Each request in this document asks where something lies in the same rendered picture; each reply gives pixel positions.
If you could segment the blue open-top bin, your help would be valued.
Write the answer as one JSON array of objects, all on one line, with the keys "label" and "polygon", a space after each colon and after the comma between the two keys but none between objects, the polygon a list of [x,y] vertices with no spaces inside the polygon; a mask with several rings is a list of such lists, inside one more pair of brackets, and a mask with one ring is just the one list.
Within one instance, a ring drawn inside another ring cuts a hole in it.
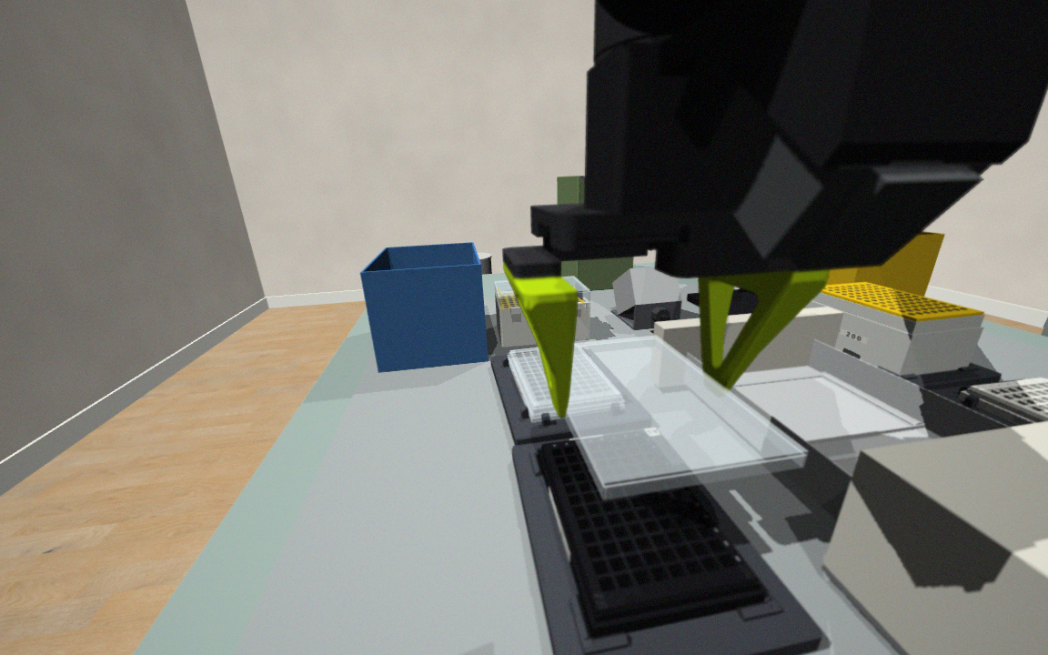
[{"label": "blue open-top bin", "polygon": [[474,242],[384,247],[361,281],[378,373],[489,361]]}]

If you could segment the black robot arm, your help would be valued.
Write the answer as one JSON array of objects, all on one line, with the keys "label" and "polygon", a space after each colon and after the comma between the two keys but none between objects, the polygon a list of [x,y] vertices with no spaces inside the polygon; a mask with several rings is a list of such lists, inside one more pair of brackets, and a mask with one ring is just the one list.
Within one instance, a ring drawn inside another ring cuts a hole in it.
[{"label": "black robot arm", "polygon": [[762,258],[878,267],[1030,141],[1048,0],[595,0],[611,48],[587,210],[732,210]]}]

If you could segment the pale grey bench mat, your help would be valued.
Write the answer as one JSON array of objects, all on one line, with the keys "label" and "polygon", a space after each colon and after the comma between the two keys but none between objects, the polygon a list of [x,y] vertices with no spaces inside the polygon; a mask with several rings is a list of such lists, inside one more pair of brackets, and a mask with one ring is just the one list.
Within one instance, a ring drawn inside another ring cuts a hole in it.
[{"label": "pale grey bench mat", "polygon": [[[553,655],[484,301],[486,362],[375,352],[234,655]],[[900,655],[821,569],[836,519],[782,471],[703,484],[822,630],[800,655]]]}]

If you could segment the white multi-well plate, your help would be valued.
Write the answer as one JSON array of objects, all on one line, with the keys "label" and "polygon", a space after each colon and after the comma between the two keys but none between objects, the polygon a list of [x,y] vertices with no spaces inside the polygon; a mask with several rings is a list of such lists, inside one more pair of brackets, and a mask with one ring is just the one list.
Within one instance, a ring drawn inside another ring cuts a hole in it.
[{"label": "white multi-well plate", "polygon": [[562,419],[550,399],[548,379],[537,361],[536,348],[516,349],[507,357],[521,399],[529,410],[531,423],[541,422],[542,413],[549,413],[550,420]]}]

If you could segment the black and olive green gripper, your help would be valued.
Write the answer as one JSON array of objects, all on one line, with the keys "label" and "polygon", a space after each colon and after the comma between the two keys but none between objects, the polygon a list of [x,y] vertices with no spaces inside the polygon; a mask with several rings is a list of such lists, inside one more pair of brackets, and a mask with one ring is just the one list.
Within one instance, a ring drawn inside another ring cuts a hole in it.
[{"label": "black and olive green gripper", "polygon": [[[790,257],[762,258],[730,210],[612,215],[585,203],[529,205],[529,222],[542,246],[503,248],[503,270],[537,341],[559,418],[569,407],[578,311],[578,290],[561,277],[561,261],[656,250],[657,272],[697,277],[702,369],[727,390],[831,272],[800,272]],[[723,361],[733,287],[758,296],[758,304]]]}]

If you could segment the yellow open-top bin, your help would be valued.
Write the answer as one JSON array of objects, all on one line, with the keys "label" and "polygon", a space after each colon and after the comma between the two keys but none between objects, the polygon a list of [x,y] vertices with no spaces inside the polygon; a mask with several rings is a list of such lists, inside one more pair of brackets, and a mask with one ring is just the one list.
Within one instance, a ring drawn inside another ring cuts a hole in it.
[{"label": "yellow open-top bin", "polygon": [[905,293],[926,296],[944,235],[921,232],[881,267],[831,269],[827,285],[868,282]]}]

